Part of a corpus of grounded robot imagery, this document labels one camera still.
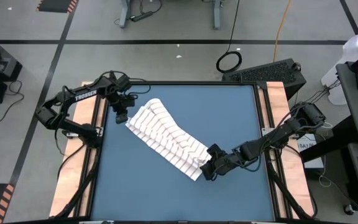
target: white striped towel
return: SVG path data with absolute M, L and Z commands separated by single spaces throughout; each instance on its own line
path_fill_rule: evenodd
M 211 158 L 207 147 L 179 128 L 159 99 L 141 106 L 126 126 L 194 181 L 202 173 L 200 167 Z

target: black stripe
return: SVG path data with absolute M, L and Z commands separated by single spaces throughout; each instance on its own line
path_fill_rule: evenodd
M 67 38 L 67 34 L 68 34 L 68 30 L 70 29 L 71 22 L 73 22 L 74 12 L 75 12 L 75 9 L 72 13 L 70 13 L 70 15 L 67 18 L 65 27 L 63 29 L 62 36 L 60 37 L 59 44 L 58 44 L 56 52 L 55 52 L 55 55 L 53 56 L 52 62 L 50 64 L 48 75 L 45 78 L 44 86 L 42 87 L 42 91 L 41 91 L 40 97 L 37 102 L 37 107 L 39 107 L 45 101 L 45 99 L 47 97 L 47 93 L 49 91 L 49 87 L 52 82 L 53 75 L 55 74 L 57 63 L 59 61 L 60 55 L 62 54 L 64 41 Z M 35 132 L 35 128 L 37 127 L 37 124 L 38 124 L 38 120 L 35 117 L 35 115 L 33 115 L 29 129 L 27 130 L 27 133 L 25 134 L 24 142 L 23 142 L 22 148 L 20 150 L 19 157 L 17 158 L 15 168 L 13 169 L 11 180 L 9 181 L 9 183 L 14 186 L 16 186 L 17 181 L 19 180 L 20 173 L 22 172 L 24 161 L 25 161 L 25 158 L 27 157 L 27 153 L 29 151 L 30 144 L 31 144 L 32 138 L 34 136 L 34 132 Z
M 347 6 L 345 0 L 339 0 L 339 1 L 341 2 L 341 5 L 343 7 L 343 10 L 345 11 L 347 19 L 351 23 L 354 34 L 358 35 L 358 27 L 357 27 L 357 24 L 356 24 L 353 16 L 352 16 L 352 13 L 351 13 L 349 7 Z
M 60 44 L 61 40 L 0 40 L 0 44 Z M 147 45 L 147 44 L 229 44 L 230 40 L 64 40 L 63 44 Z M 279 40 L 278 45 L 344 45 L 346 40 Z M 275 40 L 233 40 L 232 44 L 274 45 Z

